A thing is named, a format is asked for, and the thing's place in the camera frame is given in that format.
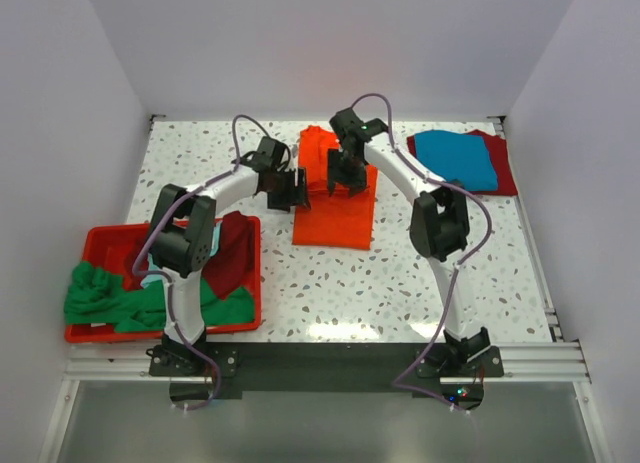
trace gray floor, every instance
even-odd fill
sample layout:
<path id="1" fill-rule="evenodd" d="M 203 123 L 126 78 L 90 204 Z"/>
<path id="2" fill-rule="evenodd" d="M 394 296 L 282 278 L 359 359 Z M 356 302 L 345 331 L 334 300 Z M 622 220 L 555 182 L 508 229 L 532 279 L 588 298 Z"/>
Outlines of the gray floor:
<path id="1" fill-rule="evenodd" d="M 60 461 L 594 461 L 570 384 L 494 384 L 473 420 L 406 394 L 248 393 L 185 416 L 166 383 L 87 383 Z"/>

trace blue cloth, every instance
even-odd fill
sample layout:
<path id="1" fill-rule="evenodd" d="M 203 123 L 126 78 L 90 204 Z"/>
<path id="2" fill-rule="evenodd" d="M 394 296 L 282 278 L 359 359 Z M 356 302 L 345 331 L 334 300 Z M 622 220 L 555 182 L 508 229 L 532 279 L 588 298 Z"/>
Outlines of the blue cloth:
<path id="1" fill-rule="evenodd" d="M 215 255 L 218 252 L 218 246 L 220 244 L 220 227 L 222 226 L 222 222 L 216 224 L 213 228 L 213 241 L 211 242 L 211 251 L 209 252 L 209 258 Z M 151 255 L 147 256 L 147 262 L 149 263 L 149 269 L 147 271 L 159 270 L 156 264 L 153 262 L 153 258 Z M 149 275 L 145 276 L 144 279 L 140 282 L 140 286 L 146 288 L 151 283 L 156 280 L 161 280 L 162 277 L 160 275 Z"/>
<path id="2" fill-rule="evenodd" d="M 415 135 L 416 158 L 446 181 L 458 180 L 469 191 L 495 191 L 498 177 L 481 136 L 443 130 Z"/>

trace white wall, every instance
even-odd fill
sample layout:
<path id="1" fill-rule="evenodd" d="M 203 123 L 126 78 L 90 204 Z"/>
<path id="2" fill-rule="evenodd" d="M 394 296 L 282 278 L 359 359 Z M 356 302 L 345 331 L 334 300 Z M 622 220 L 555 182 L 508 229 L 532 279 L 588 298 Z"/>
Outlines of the white wall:
<path id="1" fill-rule="evenodd" d="M 640 0 L 575 0 L 507 118 L 563 329 L 619 462 L 638 461 Z"/>
<path id="2" fill-rule="evenodd" d="M 506 114 L 571 0 L 91 0 L 142 102 L 174 118 Z"/>
<path id="3" fill-rule="evenodd" d="M 88 0 L 0 0 L 0 460 L 37 459 L 62 302 L 92 226 L 123 220 L 145 112 Z"/>

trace terrazzo surface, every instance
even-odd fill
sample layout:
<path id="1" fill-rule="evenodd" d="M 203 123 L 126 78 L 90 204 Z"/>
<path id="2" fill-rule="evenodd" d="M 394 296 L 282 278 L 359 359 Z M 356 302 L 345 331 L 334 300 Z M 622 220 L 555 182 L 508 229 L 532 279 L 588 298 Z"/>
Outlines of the terrazzo surface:
<path id="1" fill-rule="evenodd" d="M 297 154 L 300 131 L 326 122 L 267 121 L 271 135 Z M 495 134 L 491 123 L 396 122 L 396 141 L 428 129 Z M 239 124 L 241 152 L 255 149 L 260 132 Z M 148 221 L 167 183 L 197 183 L 227 170 L 234 156 L 229 122 L 154 124 L 140 170 L 128 223 Z M 262 325 L 253 332 L 218 335 L 228 341 L 422 342 L 442 314 L 442 302 L 426 260 L 418 256 L 407 228 L 411 206 L 382 174 L 378 177 L 370 251 L 294 246 L 293 213 L 266 209 L 266 196 L 247 198 L 227 211 L 261 219 Z M 543 297 L 536 283 L 516 202 L 482 197 L 493 221 L 487 245 L 469 260 L 479 315 L 493 342 L 549 342 Z M 475 244 L 486 230 L 480 210 L 469 204 Z"/>

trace red cloth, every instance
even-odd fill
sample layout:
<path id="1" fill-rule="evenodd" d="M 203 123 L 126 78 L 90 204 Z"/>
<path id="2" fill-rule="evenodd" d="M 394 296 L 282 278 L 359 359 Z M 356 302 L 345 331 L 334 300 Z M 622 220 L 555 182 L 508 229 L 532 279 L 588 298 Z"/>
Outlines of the red cloth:
<path id="1" fill-rule="evenodd" d="M 222 217 L 218 251 L 202 269 L 202 277 L 218 298 L 238 288 L 253 255 L 253 226 L 239 211 Z"/>
<path id="2" fill-rule="evenodd" d="M 296 208 L 293 244 L 368 250 L 371 248 L 378 170 L 367 166 L 369 186 L 362 193 L 349 197 L 347 188 L 336 185 L 336 191 L 329 196 L 327 151 L 331 148 L 339 148 L 334 133 L 318 126 L 300 132 L 298 165 L 307 170 L 311 209 Z"/>
<path id="3" fill-rule="evenodd" d="M 491 159 L 491 165 L 498 177 L 498 189 L 495 191 L 474 191 L 480 195 L 496 195 L 496 196 L 516 196 L 518 189 L 513 181 L 513 175 L 511 174 L 511 167 L 509 166 L 509 151 L 507 150 L 507 142 L 499 136 L 491 136 L 484 131 L 473 130 L 467 133 L 467 135 L 481 136 L 484 139 L 484 144 L 489 151 L 489 158 Z M 407 146 L 409 152 L 416 156 L 416 141 L 413 136 L 407 138 Z"/>

